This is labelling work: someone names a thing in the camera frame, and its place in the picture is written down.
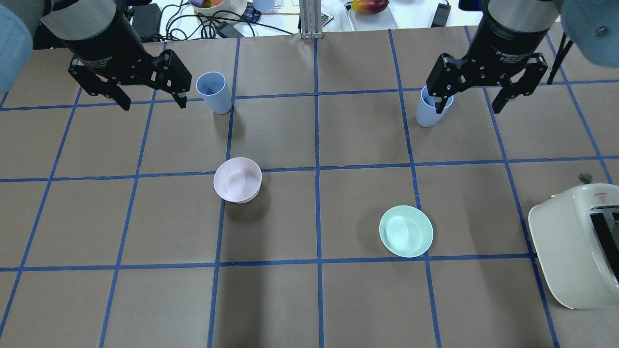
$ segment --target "green bowl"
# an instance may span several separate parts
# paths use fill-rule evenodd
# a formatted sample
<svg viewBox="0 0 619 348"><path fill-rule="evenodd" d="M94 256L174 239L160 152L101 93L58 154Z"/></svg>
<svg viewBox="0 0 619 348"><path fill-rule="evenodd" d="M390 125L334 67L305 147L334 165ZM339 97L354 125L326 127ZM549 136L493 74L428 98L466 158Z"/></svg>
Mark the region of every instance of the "green bowl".
<svg viewBox="0 0 619 348"><path fill-rule="evenodd" d="M403 258L425 253L434 239L434 229L428 217L411 206L388 210L381 219L378 233L385 247Z"/></svg>

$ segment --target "toaster slot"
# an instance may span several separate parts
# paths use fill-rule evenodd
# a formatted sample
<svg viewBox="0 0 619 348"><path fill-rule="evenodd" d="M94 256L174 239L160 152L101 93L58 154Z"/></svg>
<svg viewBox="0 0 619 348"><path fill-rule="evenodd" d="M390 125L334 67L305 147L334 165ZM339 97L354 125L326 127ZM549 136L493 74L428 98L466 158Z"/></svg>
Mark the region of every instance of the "toaster slot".
<svg viewBox="0 0 619 348"><path fill-rule="evenodd" d="M619 279L619 211L596 209L589 214L589 217L608 266L617 280Z"/></svg>

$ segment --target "cup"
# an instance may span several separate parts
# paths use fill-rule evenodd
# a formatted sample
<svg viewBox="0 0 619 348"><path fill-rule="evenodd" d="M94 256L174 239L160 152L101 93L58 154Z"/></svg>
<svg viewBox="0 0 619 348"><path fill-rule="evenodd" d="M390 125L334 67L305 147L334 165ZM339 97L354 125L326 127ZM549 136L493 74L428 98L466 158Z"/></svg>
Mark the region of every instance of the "cup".
<svg viewBox="0 0 619 348"><path fill-rule="evenodd" d="M220 72L209 71L198 77L196 90L214 112L224 114L232 108L232 96Z"/></svg>
<svg viewBox="0 0 619 348"><path fill-rule="evenodd" d="M447 104L443 108L443 112L436 113L434 107L434 97L428 93L428 86L423 86L421 96L419 97L419 104L417 104L417 123L421 127L432 127L438 121L443 118L443 115L447 113L447 110L454 102L454 96L452 95L447 99Z"/></svg>
<svg viewBox="0 0 619 348"><path fill-rule="evenodd" d="M247 203L260 191L262 171L256 162L245 157L227 160L215 172L213 186L222 199L232 203Z"/></svg>
<svg viewBox="0 0 619 348"><path fill-rule="evenodd" d="M254 8L260 12L267 12L273 9L275 0L254 0Z"/></svg>

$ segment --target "grid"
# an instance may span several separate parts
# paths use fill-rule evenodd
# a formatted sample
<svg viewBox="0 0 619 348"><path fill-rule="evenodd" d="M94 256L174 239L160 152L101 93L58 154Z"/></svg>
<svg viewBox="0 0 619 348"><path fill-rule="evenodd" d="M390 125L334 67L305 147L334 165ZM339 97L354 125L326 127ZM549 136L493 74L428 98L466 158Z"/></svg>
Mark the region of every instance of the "grid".
<svg viewBox="0 0 619 348"><path fill-rule="evenodd" d="M465 33L469 42L471 40L469 29L464 27ZM349 90L349 91L336 91L336 92L320 92L319 91L319 74L318 74L318 43L314 41L313 43L313 63L314 63L314 92L308 94L273 94L273 95L251 95L251 96L237 96L236 95L236 80L238 73L238 62L239 62L239 51L241 40L237 39L236 41L236 55L235 55L235 67L234 67L234 78L232 83L232 99L233 105L236 100L243 99L252 99L252 98L279 98L279 97L301 97L301 96L313 96L314 97L314 136L315 136L315 166L314 167L291 167L291 168L269 168L263 170L265 173L269 172L315 172L315 192L316 192L316 259L285 259L285 260L275 260L275 261L245 261L245 262L221 262L220 254L222 247L222 233L223 233L223 224L224 224L224 213L226 209L225 201L221 202L220 206L220 218L219 218L219 230L217 236L217 251L215 262L210 263L179 263L179 264L121 264L121 259L123 256L123 248L124 242L127 235L127 230L129 228L129 221L131 219L131 212L133 207L134 198L136 195L136 190L138 187L139 179L141 178L153 178L153 177L163 177L163 176L201 176L201 175L213 175L214 172L170 172L170 173L141 173L140 167L142 163L142 158L144 154L144 148L147 140L147 136L149 135L149 125L152 116L152 111L154 105L156 103L173 103L173 100L156 100L156 91L153 92L152 98L150 101L137 101L133 102L133 104L148 104L149 112L148 117L144 129L144 134L142 137L141 148L139 152L139 158L137 161L137 167L134 175L116 175L116 176L83 176L83 177L56 177L54 174L56 172L56 168L58 166L58 162L60 156L63 151L64 143L67 138L67 134L69 132L69 128L71 127L72 119L74 113L77 108L83 107L100 107L100 106L108 106L114 105L114 103L89 103L89 104L78 104L79 97L81 95L82 90L80 89L77 93L75 102L73 105L48 105L48 106L40 106L40 107L12 107L12 108L3 108L4 102L6 101L7 95L5 94L0 102L0 111L11 111L11 110L38 110L38 109L48 109L48 108L70 108L71 114L69 116L67 125L64 130L64 134L60 143L60 147L56 154L56 159L54 161L54 165L52 167L51 173L47 178L15 178L15 179L0 179L0 183L11 183L11 182L46 182L45 191L43 193L43 198L41 200L41 204L38 208L37 217L35 219L34 226L32 228L32 232L28 239L28 243L26 249L24 251L24 255L22 257L21 263L19 267L14 268L0 268L0 272L17 272L15 282L9 297L9 301L4 311L2 321L0 323L0 336L4 330L7 318L10 315L12 302L14 300L15 294L18 291L18 285L20 282L20 278L23 272L30 271L78 271L78 270L112 270L113 280L110 286L109 297L105 310L105 319L103 321L103 327L101 331L100 343L99 346L103 347L106 338L106 330L108 325L108 320L110 317L110 310L113 304L115 288L116 288L116 280L118 278L119 270L122 269L174 269L174 268L212 268L214 269L214 278L212 283L212 299L211 299L211 309L210 309L210 320L209 320L209 328L208 328L208 347L211 347L213 344L213 334L214 334L214 324L215 324L215 307L217 305L217 289L218 289L218 280L219 280L219 270L220 268L228 268L228 267L245 267L245 266L274 266L274 265L285 265L285 264L314 264L317 269L318 276L318 326L319 326L319 346L324 347L324 310L323 310L323 282L322 282L322 266L323 264L332 264L332 263L380 263L380 262L423 262L425 263L426 270L426 280L428 284L428 298L430 301L431 308L431 316L433 320L434 334L436 340L436 346L441 347L441 332L440 332L440 323L438 320L437 309L436 309L436 300L435 300L435 289L432 281L432 272L431 265L432 261L456 261L456 260L471 260L471 259L529 259L535 274L535 279L537 281L537 288L539 290L539 295L542 301L543 310L546 315L546 320L548 324L548 328L550 330L550 334L552 336L552 341L555 347L559 347L559 340L557 338L555 328L553 325L553 320L550 314L550 310L548 309L548 303L545 297L545 292L542 286L542 278L540 276L536 255L533 251L529 234L527 232L525 217L521 208L521 203L519 201L518 192L516 189L516 185L514 183L514 178L511 172L510 165L513 163L534 163L534 162L570 162L570 161L581 161L581 160L598 160L604 169L604 173L606 175L606 179L609 183L613 183L611 174L606 166L605 160L610 159L619 159L619 155L608 155L603 156L596 141L593 137L592 131L587 124L586 118L579 106L578 101L574 95L574 92L571 88L574 84L603 84L603 83L617 83L619 80L592 80L592 81L577 81L570 82L563 70L561 68L560 72L563 77L563 82L556 82L555 85L565 85L568 89L569 95L578 111L578 115L582 121L582 124L586 130L586 133L591 141L591 144L595 150L596 156L587 156L587 157L560 157L553 159L545 159L545 158L532 158L532 159L509 159L505 147L503 144L503 140L501 138L501 133L498 127L498 123L496 121L496 117L492 111L490 96L488 94L488 88L480 87L483 90L483 94L485 96L485 100L488 106L488 110L490 112L490 116L492 119L493 127L496 133L496 137L499 143L502 159L499 160L471 160L471 161L443 161L443 162L416 162L413 156L413 150L411 146L409 128L408 128L408 117L407 110L405 107L404 101L404 92L410 91L419 91L421 88L403 88L401 76L400 76L400 68L398 64L398 56L396 53L396 46L394 44L394 39L392 35L392 31L388 30L389 34L389 43L392 50L392 57L394 63L394 69L396 71L397 76L397 89L381 89L381 90ZM547 41L550 45L554 54L556 51L550 40L550 37L547 35ZM388 92L397 92L400 100L400 107L402 112L402 122L404 126L404 133L406 138L407 151L409 156L409 163L383 163L383 164L372 164L372 165L344 165L344 166L321 166L319 160L319 96L322 95L345 95L345 94L378 94L378 93L388 93ZM189 102L202 102L201 99L198 98L190 98ZM230 150L232 144L232 133L233 133L233 123L234 123L234 108L230 113L230 120L228 125L228 140L227 140L227 150L226 150L226 159L230 158ZM411 169L412 176L412 186L415 194L415 202L419 209L423 210L422 200L419 194L419 188L417 185L417 168L419 167L431 167L431 166L443 166L443 165L476 165L476 164L503 164L505 166L509 184L511 185L511 190L513 193L513 198L516 203L517 212L519 215L519 219L521 222L522 232L524 234L524 238L527 245L526 253L516 253L516 254L471 254L471 255L442 255L442 256L430 256L428 252L426 252L423 256L419 256L416 258L405 259L398 257L383 257L383 258L323 258L322 257L322 241L321 241L321 192L320 192L320 177L321 172L329 171L329 170L354 170L354 169L362 169L362 168L396 168L402 167ZM26 266L26 260L28 258L28 253L30 251L30 247L32 245L32 241L35 238L35 234L37 232L37 226L41 217L41 213L43 212L43 208L45 206L46 198L48 196L50 186L53 181L74 181L74 180L120 180L120 179L133 179L133 186L131 191L131 198L129 200L129 206L126 213L126 219L123 228L123 234L121 237L121 243L118 249L118 257L116 259L116 263L112 264L104 264L104 265L82 265L82 266Z"/></svg>

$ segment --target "white toaster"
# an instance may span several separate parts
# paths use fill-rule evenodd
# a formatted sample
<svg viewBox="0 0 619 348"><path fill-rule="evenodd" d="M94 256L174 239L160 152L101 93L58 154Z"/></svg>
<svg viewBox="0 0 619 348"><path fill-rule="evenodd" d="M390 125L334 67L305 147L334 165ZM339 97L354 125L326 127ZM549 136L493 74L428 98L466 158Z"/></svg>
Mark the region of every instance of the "white toaster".
<svg viewBox="0 0 619 348"><path fill-rule="evenodd" d="M571 188L529 212L552 295L568 308L619 306L619 186Z"/></svg>

